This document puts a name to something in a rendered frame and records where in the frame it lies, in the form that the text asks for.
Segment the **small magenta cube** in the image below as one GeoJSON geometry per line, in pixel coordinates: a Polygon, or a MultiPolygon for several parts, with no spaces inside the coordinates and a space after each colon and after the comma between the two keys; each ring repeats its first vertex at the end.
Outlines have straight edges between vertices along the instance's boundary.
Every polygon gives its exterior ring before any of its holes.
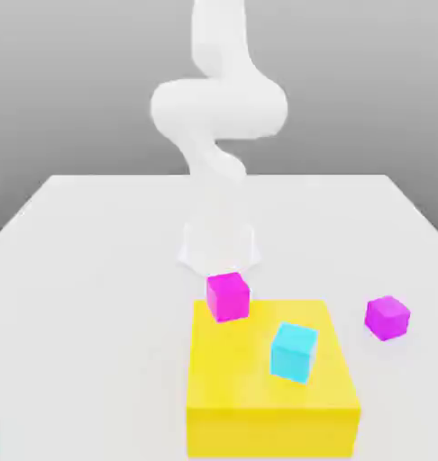
{"type": "Polygon", "coordinates": [[[251,290],[238,272],[209,276],[206,302],[217,322],[235,321],[250,314],[251,290]]]}

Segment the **small cyan cube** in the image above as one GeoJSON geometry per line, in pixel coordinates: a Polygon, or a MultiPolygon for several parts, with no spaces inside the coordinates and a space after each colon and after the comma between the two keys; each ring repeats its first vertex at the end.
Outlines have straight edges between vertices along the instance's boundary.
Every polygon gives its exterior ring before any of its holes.
{"type": "Polygon", "coordinates": [[[270,373],[307,384],[315,362],[317,344],[317,330],[282,322],[270,347],[270,373]]]}

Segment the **small purple cube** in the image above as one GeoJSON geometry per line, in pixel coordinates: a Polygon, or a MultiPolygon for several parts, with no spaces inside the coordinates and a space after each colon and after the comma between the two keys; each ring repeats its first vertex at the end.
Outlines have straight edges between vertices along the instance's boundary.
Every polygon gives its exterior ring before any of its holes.
{"type": "Polygon", "coordinates": [[[410,310],[391,295],[367,303],[365,325],[381,341],[398,338],[406,334],[410,310]]]}

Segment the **large yellow box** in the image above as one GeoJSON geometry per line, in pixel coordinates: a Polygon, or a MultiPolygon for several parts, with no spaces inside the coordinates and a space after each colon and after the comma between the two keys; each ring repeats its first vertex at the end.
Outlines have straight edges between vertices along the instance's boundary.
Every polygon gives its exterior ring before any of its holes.
{"type": "Polygon", "coordinates": [[[191,457],[346,458],[360,421],[357,397],[327,306],[319,300],[259,300],[249,318],[218,323],[194,303],[187,378],[191,457]],[[270,372],[281,322],[318,330],[307,384],[270,372]]]}

